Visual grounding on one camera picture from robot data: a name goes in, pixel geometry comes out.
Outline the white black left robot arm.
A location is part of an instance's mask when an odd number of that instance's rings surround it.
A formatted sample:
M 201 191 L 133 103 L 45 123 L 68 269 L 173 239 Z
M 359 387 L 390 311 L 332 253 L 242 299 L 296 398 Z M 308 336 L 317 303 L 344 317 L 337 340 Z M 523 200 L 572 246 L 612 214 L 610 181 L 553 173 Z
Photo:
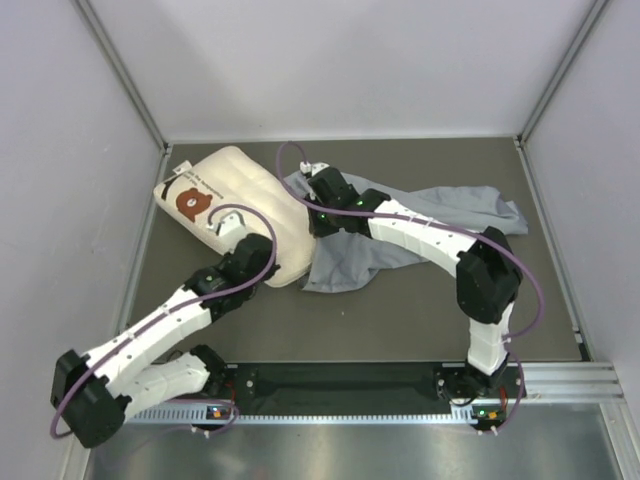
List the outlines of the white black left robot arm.
M 277 271 L 276 241 L 249 234 L 216 265 L 194 272 L 155 311 L 83 354 L 69 350 L 54 367 L 50 401 L 55 421 L 88 449 L 137 413 L 173 397 L 226 387 L 224 361 L 210 348 L 163 365 L 156 359 L 195 332 L 239 309 Z

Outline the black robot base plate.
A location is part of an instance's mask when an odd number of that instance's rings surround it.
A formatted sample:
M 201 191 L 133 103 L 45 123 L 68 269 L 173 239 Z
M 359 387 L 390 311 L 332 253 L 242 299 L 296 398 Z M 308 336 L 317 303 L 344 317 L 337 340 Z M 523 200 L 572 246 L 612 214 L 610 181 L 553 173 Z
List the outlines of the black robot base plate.
M 240 363 L 221 368 L 205 387 L 207 393 L 234 400 L 257 400 L 287 392 L 298 395 L 417 394 L 428 401 L 513 399 L 522 385 L 518 368 L 504 364 L 486 376 L 466 363 Z

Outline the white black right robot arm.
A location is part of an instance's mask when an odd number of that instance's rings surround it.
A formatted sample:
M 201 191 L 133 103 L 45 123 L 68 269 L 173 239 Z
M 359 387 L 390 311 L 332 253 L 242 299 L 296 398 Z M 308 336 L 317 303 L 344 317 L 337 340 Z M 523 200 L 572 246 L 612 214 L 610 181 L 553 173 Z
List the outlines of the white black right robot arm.
M 400 247 L 432 262 L 455 279 L 456 300 L 469 318 L 470 345 L 465 370 L 449 382 L 456 397 L 487 396 L 504 380 L 508 362 L 505 337 L 522 273 L 510 258 L 504 234 L 488 227 L 482 235 L 490 244 L 451 232 L 446 225 L 414 212 L 399 201 L 374 189 L 356 195 L 344 210 L 372 212 L 372 217 L 335 215 L 315 195 L 304 197 L 319 210 L 310 209 L 310 230 L 316 237 L 341 230 Z

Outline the grey fabric pillowcase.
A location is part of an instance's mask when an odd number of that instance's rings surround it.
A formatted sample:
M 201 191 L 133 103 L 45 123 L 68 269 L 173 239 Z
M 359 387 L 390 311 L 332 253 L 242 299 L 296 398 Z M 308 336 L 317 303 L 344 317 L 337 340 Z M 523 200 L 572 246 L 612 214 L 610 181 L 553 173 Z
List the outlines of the grey fabric pillowcase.
M 438 186 L 406 192 L 349 173 L 344 177 L 360 193 L 369 188 L 385 192 L 409 209 L 449 225 L 477 232 L 493 226 L 506 235 L 528 233 L 528 222 L 518 205 L 491 186 Z M 298 286 L 323 294 L 355 291 L 381 270 L 423 261 L 395 245 L 340 231 L 316 241 L 310 269 Z

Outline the cream bear print pillow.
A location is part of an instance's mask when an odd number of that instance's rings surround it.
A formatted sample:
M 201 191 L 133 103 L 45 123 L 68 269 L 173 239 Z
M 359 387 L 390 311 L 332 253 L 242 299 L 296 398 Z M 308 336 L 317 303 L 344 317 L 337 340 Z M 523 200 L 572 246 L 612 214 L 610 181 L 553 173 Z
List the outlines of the cream bear print pillow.
M 309 233 L 306 208 L 280 181 L 236 146 L 223 147 L 181 175 L 174 173 L 157 184 L 158 206 L 178 224 L 218 254 L 225 250 L 207 228 L 239 204 L 261 213 L 275 231 L 276 262 L 280 269 L 267 281 L 273 288 L 287 286 L 310 269 L 316 241 Z M 223 208 L 209 219 L 210 211 Z

